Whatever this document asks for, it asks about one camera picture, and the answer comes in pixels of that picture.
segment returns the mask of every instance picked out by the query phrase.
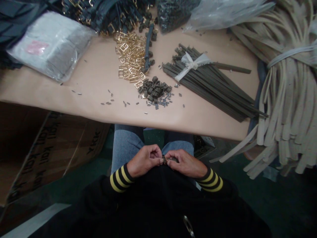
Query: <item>white bow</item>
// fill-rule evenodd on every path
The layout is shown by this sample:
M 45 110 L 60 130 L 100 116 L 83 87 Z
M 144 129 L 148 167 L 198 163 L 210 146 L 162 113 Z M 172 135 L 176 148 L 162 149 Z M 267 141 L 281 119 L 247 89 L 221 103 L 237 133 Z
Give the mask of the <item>white bow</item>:
M 199 66 L 204 64 L 212 63 L 212 61 L 207 57 L 207 55 L 202 54 L 195 61 L 191 58 L 191 56 L 186 52 L 186 54 L 182 57 L 182 62 L 185 64 L 186 68 L 183 69 L 176 77 L 176 81 L 179 82 L 191 69 L 198 69 Z

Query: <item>striped sleeve cuff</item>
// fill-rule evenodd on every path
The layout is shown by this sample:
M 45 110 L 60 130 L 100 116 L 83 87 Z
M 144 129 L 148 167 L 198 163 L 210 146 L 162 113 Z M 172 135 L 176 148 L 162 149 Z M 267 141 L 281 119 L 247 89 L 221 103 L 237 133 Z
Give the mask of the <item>striped sleeve cuff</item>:
M 207 192 L 218 192 L 222 189 L 224 182 L 209 166 L 207 174 L 202 178 L 197 178 L 197 183 Z
M 110 201 L 116 200 L 123 192 L 134 183 L 126 167 L 123 165 L 103 182 L 103 192 L 107 194 Z
M 111 187 L 118 193 L 123 193 L 132 183 L 134 179 L 129 174 L 126 164 L 110 176 Z

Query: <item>hand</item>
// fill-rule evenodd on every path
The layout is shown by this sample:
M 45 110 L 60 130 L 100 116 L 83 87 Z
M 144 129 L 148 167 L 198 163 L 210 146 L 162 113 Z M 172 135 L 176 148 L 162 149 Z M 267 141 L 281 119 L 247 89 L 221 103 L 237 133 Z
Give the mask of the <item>hand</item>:
M 146 145 L 126 166 L 132 178 L 137 178 L 145 175 L 154 166 L 162 165 L 163 161 L 162 152 L 158 145 Z
M 182 149 L 170 150 L 165 155 L 167 159 L 171 157 L 178 159 L 179 163 L 173 160 L 167 160 L 167 165 L 181 174 L 195 179 L 202 178 L 207 174 L 208 170 L 206 165 Z

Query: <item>black sweater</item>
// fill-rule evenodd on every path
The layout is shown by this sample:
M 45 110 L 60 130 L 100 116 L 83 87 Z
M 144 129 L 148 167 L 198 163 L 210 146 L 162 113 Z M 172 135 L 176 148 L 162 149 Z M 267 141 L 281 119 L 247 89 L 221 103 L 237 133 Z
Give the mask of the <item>black sweater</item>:
M 196 238 L 272 237 L 230 181 L 209 169 L 198 183 L 165 165 L 134 181 L 124 165 L 30 237 L 191 237 L 184 216 Z

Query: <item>jeans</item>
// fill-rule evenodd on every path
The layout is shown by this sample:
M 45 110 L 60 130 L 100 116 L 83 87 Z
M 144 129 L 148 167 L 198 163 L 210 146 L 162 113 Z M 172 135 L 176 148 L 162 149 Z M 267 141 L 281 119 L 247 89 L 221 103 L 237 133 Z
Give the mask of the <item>jeans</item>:
M 129 162 L 144 146 L 143 127 L 115 124 L 111 174 Z M 165 131 L 162 154 L 183 149 L 194 156 L 193 135 Z

